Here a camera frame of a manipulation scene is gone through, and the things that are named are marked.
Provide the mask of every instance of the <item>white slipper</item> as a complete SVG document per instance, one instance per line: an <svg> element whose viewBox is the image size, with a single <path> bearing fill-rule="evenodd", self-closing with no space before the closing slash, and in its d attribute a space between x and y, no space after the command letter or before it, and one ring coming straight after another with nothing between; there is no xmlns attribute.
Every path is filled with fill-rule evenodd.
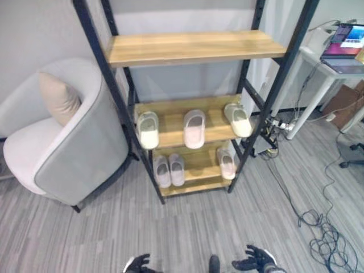
<svg viewBox="0 0 364 273"><path fill-rule="evenodd" d="M224 114L238 137L247 138L251 135L253 128L242 105L227 104L224 108Z"/></svg>
<svg viewBox="0 0 364 273"><path fill-rule="evenodd" d="M140 145L144 149L151 150L159 144L158 116L154 112L141 114L136 122Z"/></svg>
<svg viewBox="0 0 364 273"><path fill-rule="evenodd" d="M168 188L171 185L171 174L168 169L167 158L158 156L153 163L155 178L161 188Z"/></svg>
<svg viewBox="0 0 364 273"><path fill-rule="evenodd" d="M174 186L182 186L184 184L184 160L178 154L171 154L168 158L169 169L171 170L171 179Z"/></svg>
<svg viewBox="0 0 364 273"><path fill-rule="evenodd" d="M206 116L201 110L191 110L184 116L184 144L187 148L198 149L205 143Z"/></svg>
<svg viewBox="0 0 364 273"><path fill-rule="evenodd" d="M221 176L225 179L234 179L235 178L235 164L234 159L231 157L228 149L226 148L218 148L217 158L220 164Z"/></svg>

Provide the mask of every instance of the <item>laptop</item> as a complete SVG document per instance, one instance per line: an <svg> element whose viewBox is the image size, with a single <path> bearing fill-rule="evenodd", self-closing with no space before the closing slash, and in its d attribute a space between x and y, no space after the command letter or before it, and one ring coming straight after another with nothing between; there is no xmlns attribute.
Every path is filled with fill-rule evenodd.
<svg viewBox="0 0 364 273"><path fill-rule="evenodd" d="M364 47L364 25L340 24L320 60L340 74L364 74L355 59Z"/></svg>

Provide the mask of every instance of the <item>shelf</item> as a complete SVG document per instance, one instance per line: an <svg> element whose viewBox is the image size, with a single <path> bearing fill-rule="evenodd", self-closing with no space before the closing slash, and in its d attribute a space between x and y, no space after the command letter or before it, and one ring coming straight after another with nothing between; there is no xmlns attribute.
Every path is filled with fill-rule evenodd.
<svg viewBox="0 0 364 273"><path fill-rule="evenodd" d="M186 182L183 186L175 187L170 186L169 188L160 189L162 196L182 195L184 193L205 191L208 189L217 189L228 187L231 184L231 180L223 179L222 177L213 177L203 180Z"/></svg>
<svg viewBox="0 0 364 273"><path fill-rule="evenodd" d="M108 61L114 67L205 63L283 57L286 48L259 30L114 36Z"/></svg>
<svg viewBox="0 0 364 273"><path fill-rule="evenodd" d="M155 150L154 157L179 154L185 162L185 181L206 179L221 176L220 166L216 157L216 149L226 145L226 142L206 144L200 149L191 150L186 147Z"/></svg>
<svg viewBox="0 0 364 273"><path fill-rule="evenodd" d="M154 111L159 119L159 145L157 148L184 146L183 123L185 114L201 109L206 115L205 143L237 138L224 116L228 103L240 103L241 96L221 96L136 104L136 117L145 111Z"/></svg>

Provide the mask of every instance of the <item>black glove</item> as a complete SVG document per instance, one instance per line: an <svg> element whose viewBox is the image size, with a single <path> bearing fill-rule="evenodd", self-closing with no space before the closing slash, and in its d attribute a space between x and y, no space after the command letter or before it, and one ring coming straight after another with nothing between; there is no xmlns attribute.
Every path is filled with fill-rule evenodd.
<svg viewBox="0 0 364 273"><path fill-rule="evenodd" d="M264 267L267 264L275 265L273 257L271 257L265 250L259 249L253 245L247 245L248 249L245 253L248 258L245 260L234 260L231 262L236 270L248 271L256 269L259 273L264 273Z"/></svg>
<svg viewBox="0 0 364 273"><path fill-rule="evenodd" d="M123 273L154 273L156 271L149 269L148 267L144 266L145 264L149 264L149 257L150 254L143 254L133 259L133 261L124 268Z"/></svg>

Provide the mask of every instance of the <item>vinyl flooring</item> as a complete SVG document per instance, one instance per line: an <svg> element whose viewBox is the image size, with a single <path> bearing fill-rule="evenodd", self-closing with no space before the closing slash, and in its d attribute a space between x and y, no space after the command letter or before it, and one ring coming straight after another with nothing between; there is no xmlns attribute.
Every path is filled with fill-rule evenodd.
<svg viewBox="0 0 364 273"><path fill-rule="evenodd" d="M321 191L330 183L325 166L338 156L337 134L318 121L279 143L273 160L300 213L330 208ZM348 149L360 141L363 123L339 137L343 157L364 158ZM80 214L32 194L16 179L0 181L0 272L121 272L130 256L143 253L151 254L151 268L163 272L208 272L211 254L219 256L221 272L236 272L231 261L245 258L247 243L268 249L287 272L327 272L310 256L315 231L298 227L271 163L249 158L231 194L218 189L176 196L163 206L143 165L134 161L117 181L87 197ZM329 218L364 270L364 166L341 169L335 163L328 173L336 181L326 189L334 204Z"/></svg>

